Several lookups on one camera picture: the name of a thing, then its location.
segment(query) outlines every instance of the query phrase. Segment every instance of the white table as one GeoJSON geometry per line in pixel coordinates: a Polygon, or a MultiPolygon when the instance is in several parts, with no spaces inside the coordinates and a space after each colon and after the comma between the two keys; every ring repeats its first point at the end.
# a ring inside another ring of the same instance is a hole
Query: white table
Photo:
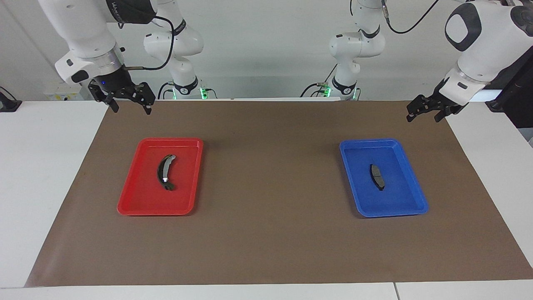
{"type": "MultiPolygon", "coordinates": [[[[21,288],[107,107],[25,102],[0,114],[0,299],[532,299],[533,280],[339,285],[21,288]]],[[[448,122],[530,264],[533,149],[472,103],[448,122]]]]}

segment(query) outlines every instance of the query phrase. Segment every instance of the white wall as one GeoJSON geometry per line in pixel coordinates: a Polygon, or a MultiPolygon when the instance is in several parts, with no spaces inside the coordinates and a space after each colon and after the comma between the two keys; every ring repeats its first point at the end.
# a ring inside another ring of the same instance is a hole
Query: white wall
{"type": "MultiPolygon", "coordinates": [[[[8,62],[8,68],[0,65],[0,83],[4,84],[6,77],[56,80],[47,60],[56,61],[68,49],[37,1],[2,2],[43,55],[29,59],[33,54],[23,49],[31,48],[28,43],[12,34],[5,35],[5,21],[0,22],[1,52],[11,48],[6,47],[9,43],[16,45],[16,50],[0,54],[0,58],[4,61],[16,57],[20,61],[8,62]],[[28,75],[33,69],[41,72],[28,75]]],[[[432,2],[389,0],[391,22],[397,29],[406,29],[432,2]]],[[[361,98],[410,99],[419,93],[431,93],[459,56],[444,36],[446,19],[457,5],[450,0],[441,1],[419,27],[401,36],[393,34],[384,23],[385,52],[378,58],[359,60],[361,98]]],[[[188,24],[205,40],[204,52],[191,58],[198,76],[224,98],[299,96],[307,85],[324,80],[334,66],[329,39],[354,30],[349,0],[182,0],[180,8],[188,24]]],[[[144,35],[157,30],[154,25],[126,25],[119,30],[116,24],[109,24],[109,28],[119,44],[126,47],[127,65],[160,64],[142,46],[144,35]]],[[[132,77],[138,82],[147,81],[156,92],[162,83],[171,80],[165,70],[133,71],[132,77]]],[[[29,95],[26,99],[40,99],[39,86],[31,92],[23,91],[25,86],[13,85],[12,89],[29,95]]]]}

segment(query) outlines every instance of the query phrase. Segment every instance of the brown mat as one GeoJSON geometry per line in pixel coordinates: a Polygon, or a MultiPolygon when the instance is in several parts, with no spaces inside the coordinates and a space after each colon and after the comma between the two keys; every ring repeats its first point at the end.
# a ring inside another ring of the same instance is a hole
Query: brown mat
{"type": "Polygon", "coordinates": [[[107,112],[27,287],[531,279],[448,124],[406,102],[158,102],[107,112]],[[205,141],[188,217],[116,210],[137,143],[205,141]],[[339,143],[396,138],[430,205],[357,213],[339,143]]]}

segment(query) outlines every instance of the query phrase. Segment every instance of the red tray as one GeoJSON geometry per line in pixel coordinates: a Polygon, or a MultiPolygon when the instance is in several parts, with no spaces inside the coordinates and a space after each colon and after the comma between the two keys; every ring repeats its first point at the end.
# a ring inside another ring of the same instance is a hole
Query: red tray
{"type": "Polygon", "coordinates": [[[135,152],[126,184],[118,202],[118,212],[127,216],[183,216],[195,205],[200,173],[202,140],[197,138],[147,138],[135,152]],[[163,188],[157,179],[157,168],[168,154],[176,159],[168,172],[175,185],[173,191],[163,188]]]}

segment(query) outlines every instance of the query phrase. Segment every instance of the blue tray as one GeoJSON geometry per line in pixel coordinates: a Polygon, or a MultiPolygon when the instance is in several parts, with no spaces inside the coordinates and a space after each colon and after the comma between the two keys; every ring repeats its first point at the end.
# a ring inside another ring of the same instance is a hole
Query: blue tray
{"type": "Polygon", "coordinates": [[[424,214],[428,205],[401,144],[395,139],[347,140],[341,154],[357,210],[369,218],[424,214]],[[374,183],[371,165],[385,181],[374,183]]]}

